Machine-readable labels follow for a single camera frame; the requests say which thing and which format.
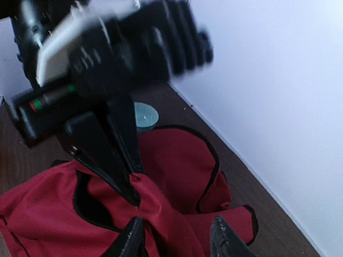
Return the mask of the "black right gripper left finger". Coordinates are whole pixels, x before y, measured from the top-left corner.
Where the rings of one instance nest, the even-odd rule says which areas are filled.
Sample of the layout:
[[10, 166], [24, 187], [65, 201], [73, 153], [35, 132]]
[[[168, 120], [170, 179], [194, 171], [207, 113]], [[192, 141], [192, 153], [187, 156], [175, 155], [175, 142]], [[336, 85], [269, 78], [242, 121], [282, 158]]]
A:
[[144, 220], [140, 217], [132, 218], [104, 252], [104, 257], [134, 256], [146, 256]]

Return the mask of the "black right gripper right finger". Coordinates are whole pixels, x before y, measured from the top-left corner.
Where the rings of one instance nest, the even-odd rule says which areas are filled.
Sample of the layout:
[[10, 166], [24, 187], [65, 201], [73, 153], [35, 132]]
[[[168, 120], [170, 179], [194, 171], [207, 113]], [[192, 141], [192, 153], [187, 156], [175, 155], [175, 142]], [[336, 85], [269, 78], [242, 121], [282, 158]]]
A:
[[256, 257], [222, 216], [217, 216], [210, 229], [211, 257]]

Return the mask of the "red student backpack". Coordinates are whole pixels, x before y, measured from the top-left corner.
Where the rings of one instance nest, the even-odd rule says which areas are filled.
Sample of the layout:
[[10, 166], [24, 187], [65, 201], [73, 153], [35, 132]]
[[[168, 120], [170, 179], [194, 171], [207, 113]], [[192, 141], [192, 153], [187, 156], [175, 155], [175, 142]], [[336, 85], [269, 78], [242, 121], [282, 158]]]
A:
[[247, 245], [254, 210], [232, 207], [219, 158], [199, 132], [160, 126], [139, 137], [141, 196], [129, 204], [77, 161], [54, 166], [1, 196], [1, 234], [12, 256], [113, 256], [129, 222], [143, 219], [146, 256], [209, 256], [210, 228], [222, 216]]

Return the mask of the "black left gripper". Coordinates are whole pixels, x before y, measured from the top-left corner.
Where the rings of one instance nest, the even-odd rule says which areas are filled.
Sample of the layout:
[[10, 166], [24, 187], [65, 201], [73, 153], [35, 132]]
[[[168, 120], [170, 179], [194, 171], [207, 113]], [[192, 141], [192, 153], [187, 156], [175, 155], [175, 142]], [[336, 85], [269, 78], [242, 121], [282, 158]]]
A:
[[[69, 119], [64, 129], [79, 151], [76, 159], [138, 206], [140, 196], [129, 177], [129, 173], [144, 172], [134, 102], [130, 95], [116, 96], [133, 89], [133, 83], [121, 79], [75, 79], [72, 83], [62, 79], [13, 97], [8, 111], [28, 147], [58, 133]], [[87, 112], [104, 101], [107, 135], [95, 114]]]

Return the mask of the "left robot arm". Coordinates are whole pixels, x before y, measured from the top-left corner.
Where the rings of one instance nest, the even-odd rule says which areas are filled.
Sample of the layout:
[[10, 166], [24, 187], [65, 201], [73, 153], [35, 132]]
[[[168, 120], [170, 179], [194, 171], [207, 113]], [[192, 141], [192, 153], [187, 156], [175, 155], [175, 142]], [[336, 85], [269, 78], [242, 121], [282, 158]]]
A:
[[12, 256], [149, 256], [144, 173], [131, 91], [141, 83], [136, 44], [149, 7], [116, 1], [3, 1], [33, 90], [10, 115], [27, 146], [57, 136], [74, 160], [1, 196]]

